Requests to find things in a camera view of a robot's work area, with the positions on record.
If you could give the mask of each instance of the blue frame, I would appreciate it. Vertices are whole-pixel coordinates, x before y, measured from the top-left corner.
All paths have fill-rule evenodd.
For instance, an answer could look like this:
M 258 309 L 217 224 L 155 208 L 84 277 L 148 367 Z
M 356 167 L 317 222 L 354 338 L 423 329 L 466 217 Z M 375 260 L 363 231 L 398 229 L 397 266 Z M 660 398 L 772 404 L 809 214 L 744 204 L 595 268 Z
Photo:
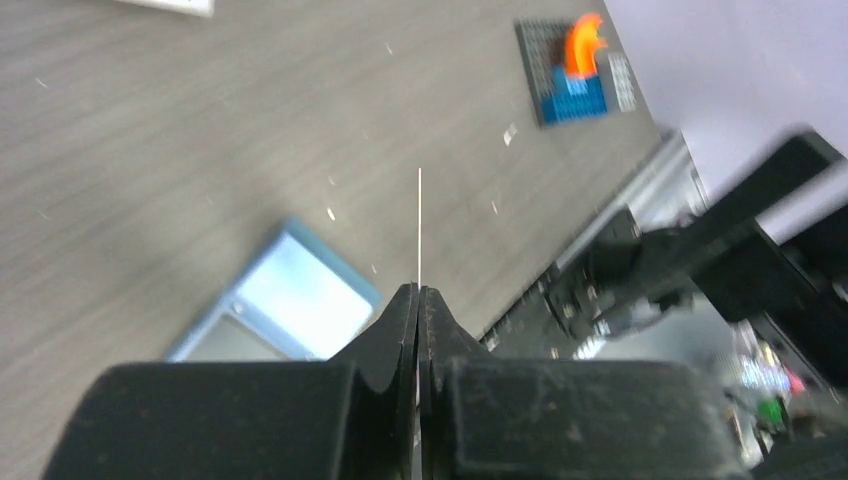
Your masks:
M 353 267 L 333 252 L 306 225 L 300 220 L 293 218 L 286 222 L 280 234 L 251 264 L 241 278 L 221 294 L 215 305 L 171 349 L 166 356 L 167 361 L 180 362 L 187 359 L 209 331 L 225 315 L 229 315 L 241 322 L 245 327 L 292 360 L 320 358 L 318 352 L 311 351 L 304 345 L 301 339 L 296 338 L 295 335 L 286 331 L 266 311 L 263 311 L 260 305 L 251 302 L 251 298 L 246 295 L 245 287 L 251 279 L 256 278 L 254 275 L 258 272 L 265 275 L 273 274 L 275 277 L 279 276 L 280 278 L 285 276 L 285 268 L 280 268 L 285 267 L 284 264 L 280 263 L 280 255 L 284 252 L 284 248 L 291 250 L 293 245 L 291 242 L 286 242 L 286 240 L 294 240 L 297 246 L 301 247 L 309 255 L 310 259 L 304 258 L 305 261 L 309 262 L 311 259 L 317 260 L 325 268 L 322 272 L 314 272 L 315 276 L 321 274 L 327 276 L 327 270 L 329 270 L 329 273 L 334 275 L 336 279 L 341 280 L 345 286 L 369 305 L 370 308 L 365 318 L 361 320 L 355 319 L 357 325 L 348 324 L 347 327 L 356 327 L 356 331 L 359 331 L 367 324 L 374 310 L 382 302 L 380 292 L 365 277 L 360 275 Z M 301 274 L 308 277 L 311 272 L 301 272 Z M 255 291 L 255 288 L 251 286 L 250 290 Z M 349 342 L 352 339 L 353 336 L 346 339 L 346 341 Z

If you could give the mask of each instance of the orange object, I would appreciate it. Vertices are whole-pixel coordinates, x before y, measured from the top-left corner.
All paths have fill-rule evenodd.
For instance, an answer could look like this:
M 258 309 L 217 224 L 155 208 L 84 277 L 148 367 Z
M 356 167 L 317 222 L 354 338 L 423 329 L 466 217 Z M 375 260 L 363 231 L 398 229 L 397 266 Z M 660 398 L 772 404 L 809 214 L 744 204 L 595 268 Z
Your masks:
M 595 52 L 606 48 L 607 42 L 598 37 L 604 23 L 600 13 L 587 13 L 577 20 L 565 39 L 565 74 L 574 78 L 589 78 L 598 74 Z

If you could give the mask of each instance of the white object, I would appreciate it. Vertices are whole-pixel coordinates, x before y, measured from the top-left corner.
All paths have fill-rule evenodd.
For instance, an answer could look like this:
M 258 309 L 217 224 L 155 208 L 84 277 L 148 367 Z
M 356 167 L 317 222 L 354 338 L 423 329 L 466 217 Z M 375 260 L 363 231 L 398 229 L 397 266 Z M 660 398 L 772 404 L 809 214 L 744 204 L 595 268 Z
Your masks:
M 172 12 L 211 17 L 215 12 L 215 0 L 117 0 L 123 3 L 134 3 L 143 7 L 160 8 Z

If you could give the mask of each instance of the floor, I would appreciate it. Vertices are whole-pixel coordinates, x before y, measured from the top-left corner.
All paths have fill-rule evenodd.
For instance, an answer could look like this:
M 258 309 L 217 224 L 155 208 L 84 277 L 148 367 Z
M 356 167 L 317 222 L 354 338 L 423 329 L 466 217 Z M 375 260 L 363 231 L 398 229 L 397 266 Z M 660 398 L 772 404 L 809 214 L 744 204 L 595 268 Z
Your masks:
M 480 335 L 658 139 L 644 108 L 536 127 L 513 21 L 591 10 L 3 2 L 4 478 L 35 476 L 92 379 L 160 358 L 290 215 L 387 298 L 415 279 L 419 167 L 422 280 Z

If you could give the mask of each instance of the white speck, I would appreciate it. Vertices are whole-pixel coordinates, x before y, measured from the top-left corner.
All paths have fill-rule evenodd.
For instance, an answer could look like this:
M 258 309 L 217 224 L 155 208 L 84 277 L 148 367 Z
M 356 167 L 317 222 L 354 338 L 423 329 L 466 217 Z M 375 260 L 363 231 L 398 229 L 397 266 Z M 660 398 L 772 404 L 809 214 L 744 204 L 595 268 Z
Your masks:
M 509 124 L 509 128 L 504 132 L 504 143 L 508 147 L 510 143 L 512 143 L 512 137 L 518 133 L 518 127 L 515 126 L 514 123 Z

